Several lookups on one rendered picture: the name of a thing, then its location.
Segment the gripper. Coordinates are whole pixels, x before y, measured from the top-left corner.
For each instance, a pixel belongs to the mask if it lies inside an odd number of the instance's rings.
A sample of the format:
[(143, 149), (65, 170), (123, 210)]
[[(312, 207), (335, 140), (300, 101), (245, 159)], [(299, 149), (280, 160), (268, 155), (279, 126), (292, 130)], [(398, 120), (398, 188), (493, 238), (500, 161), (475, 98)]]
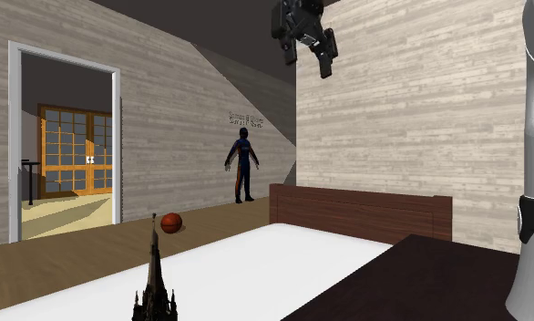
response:
[(332, 75), (338, 49), (332, 28), (322, 29), (323, 0), (276, 0), (271, 11), (271, 36), (279, 39), (286, 66), (297, 60), (296, 40), (312, 44), (319, 61), (320, 77)]

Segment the small black side table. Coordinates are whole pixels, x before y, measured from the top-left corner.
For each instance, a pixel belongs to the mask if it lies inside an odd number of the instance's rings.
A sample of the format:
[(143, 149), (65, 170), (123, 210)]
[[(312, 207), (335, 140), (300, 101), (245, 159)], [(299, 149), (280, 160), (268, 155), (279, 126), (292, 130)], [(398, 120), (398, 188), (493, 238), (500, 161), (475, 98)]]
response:
[(34, 204), (34, 188), (33, 188), (33, 169), (40, 165), (39, 161), (30, 161), (29, 159), (22, 159), (21, 164), (27, 167), (28, 173), (28, 205)]

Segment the dark tower figure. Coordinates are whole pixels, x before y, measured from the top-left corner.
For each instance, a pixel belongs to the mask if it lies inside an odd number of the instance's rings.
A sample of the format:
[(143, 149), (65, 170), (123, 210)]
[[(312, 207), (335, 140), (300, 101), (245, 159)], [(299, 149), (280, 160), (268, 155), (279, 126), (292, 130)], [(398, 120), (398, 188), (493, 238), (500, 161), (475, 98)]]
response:
[(162, 277), (155, 213), (152, 214), (148, 282), (142, 292), (141, 305), (139, 304), (139, 293), (135, 294), (131, 321), (179, 321), (175, 293), (168, 294)]

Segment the dark robot stand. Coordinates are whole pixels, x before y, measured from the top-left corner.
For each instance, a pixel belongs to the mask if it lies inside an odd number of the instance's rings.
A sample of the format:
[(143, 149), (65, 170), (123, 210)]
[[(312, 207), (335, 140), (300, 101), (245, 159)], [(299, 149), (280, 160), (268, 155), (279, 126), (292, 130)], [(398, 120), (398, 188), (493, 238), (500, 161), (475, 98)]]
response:
[(516, 254), (409, 235), (282, 321), (515, 321)]

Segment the white bed with brown headboard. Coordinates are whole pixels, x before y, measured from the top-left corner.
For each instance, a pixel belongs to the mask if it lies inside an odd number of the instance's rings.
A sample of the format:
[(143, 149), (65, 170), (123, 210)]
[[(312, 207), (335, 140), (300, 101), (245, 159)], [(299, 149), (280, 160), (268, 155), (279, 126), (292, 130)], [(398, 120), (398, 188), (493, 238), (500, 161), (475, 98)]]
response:
[(274, 184), (268, 225), (0, 310), (0, 321), (131, 321), (161, 271), (180, 321), (281, 321), (411, 234), (450, 240), (448, 196)]

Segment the white door frame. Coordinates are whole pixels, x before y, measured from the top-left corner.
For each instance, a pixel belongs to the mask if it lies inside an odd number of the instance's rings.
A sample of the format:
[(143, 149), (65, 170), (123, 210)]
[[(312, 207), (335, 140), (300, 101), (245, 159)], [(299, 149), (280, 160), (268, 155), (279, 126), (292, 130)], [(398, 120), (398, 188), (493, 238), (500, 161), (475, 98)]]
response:
[(21, 56), (44, 57), (64, 63), (87, 67), (112, 76), (112, 143), (113, 187), (112, 222), (122, 219), (122, 99), (120, 93), (120, 69), (94, 61), (33, 47), (10, 40), (8, 42), (8, 242), (22, 240), (22, 60)]

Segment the orange basketball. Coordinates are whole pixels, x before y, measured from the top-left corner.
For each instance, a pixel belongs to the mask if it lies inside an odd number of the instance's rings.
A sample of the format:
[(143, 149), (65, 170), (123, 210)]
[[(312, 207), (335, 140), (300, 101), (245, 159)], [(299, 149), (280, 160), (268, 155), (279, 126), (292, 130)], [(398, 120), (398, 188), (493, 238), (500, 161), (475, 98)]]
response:
[(176, 233), (182, 225), (182, 218), (175, 212), (165, 214), (160, 221), (160, 227), (164, 233)]

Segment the person figure in dark suit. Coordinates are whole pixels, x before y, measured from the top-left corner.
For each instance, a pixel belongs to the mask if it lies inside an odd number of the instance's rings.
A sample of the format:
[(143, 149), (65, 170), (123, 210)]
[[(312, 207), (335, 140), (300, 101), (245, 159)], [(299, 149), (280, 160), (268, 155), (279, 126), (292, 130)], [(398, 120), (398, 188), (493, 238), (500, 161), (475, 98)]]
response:
[(235, 202), (242, 203), (241, 191), (244, 191), (244, 200), (246, 202), (253, 202), (251, 196), (251, 163), (253, 160), (256, 167), (259, 167), (259, 160), (248, 140), (249, 131), (246, 128), (240, 128), (239, 138), (233, 143), (230, 152), (228, 153), (224, 162), (224, 167), (229, 170), (231, 160), (235, 154), (238, 154), (237, 161), (237, 178), (235, 182), (234, 195)]

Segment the wooden glass-paned double door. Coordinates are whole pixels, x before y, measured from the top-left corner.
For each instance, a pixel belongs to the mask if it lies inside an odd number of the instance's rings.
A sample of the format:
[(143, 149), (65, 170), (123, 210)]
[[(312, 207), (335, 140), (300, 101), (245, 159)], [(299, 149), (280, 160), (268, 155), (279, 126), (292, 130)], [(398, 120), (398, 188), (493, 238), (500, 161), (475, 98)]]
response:
[(40, 197), (111, 193), (113, 119), (110, 113), (40, 107)]

